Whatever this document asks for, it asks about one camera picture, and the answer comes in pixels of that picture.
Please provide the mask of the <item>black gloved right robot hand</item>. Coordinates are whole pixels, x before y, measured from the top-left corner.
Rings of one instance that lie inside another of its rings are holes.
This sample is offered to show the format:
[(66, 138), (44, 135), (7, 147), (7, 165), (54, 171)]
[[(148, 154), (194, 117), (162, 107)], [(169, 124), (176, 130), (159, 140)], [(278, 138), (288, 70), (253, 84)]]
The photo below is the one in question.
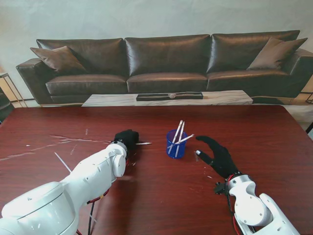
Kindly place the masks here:
[(196, 140), (206, 143), (212, 150), (214, 158), (209, 157), (200, 150), (196, 151), (196, 155), (207, 165), (211, 166), (221, 177), (228, 179), (231, 175), (237, 176), (242, 174), (234, 164), (227, 148), (208, 136), (196, 136)]

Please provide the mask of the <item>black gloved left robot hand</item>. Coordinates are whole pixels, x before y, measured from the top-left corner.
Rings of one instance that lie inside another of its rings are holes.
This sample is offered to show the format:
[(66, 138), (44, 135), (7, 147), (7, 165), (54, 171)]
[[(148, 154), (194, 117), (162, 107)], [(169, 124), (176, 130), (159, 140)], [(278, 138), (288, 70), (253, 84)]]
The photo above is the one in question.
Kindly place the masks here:
[(139, 133), (132, 129), (124, 130), (115, 135), (113, 143), (122, 143), (126, 147), (127, 157), (129, 153), (136, 148), (136, 144), (139, 142)]

